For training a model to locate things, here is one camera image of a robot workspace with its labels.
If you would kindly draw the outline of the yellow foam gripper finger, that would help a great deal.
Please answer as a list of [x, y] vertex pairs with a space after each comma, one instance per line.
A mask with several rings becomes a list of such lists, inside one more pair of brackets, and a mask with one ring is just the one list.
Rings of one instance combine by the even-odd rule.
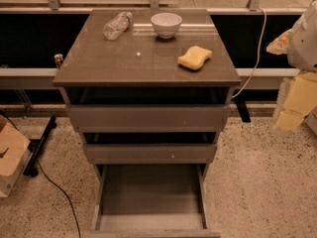
[[274, 126], [294, 132], [317, 106], [317, 73], [304, 72], [285, 78], [277, 95]]
[[268, 44], [266, 51], [273, 55], [285, 55], [287, 53], [288, 40], [291, 33], [291, 29], [282, 33], [279, 37]]

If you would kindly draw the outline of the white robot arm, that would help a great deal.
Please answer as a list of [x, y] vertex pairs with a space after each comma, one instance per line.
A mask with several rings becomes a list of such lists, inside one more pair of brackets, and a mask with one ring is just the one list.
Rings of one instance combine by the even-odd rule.
[[266, 47], [274, 55], [287, 54], [287, 61], [300, 72], [280, 86], [273, 127], [294, 132], [317, 106], [317, 1], [313, 1], [290, 30]]

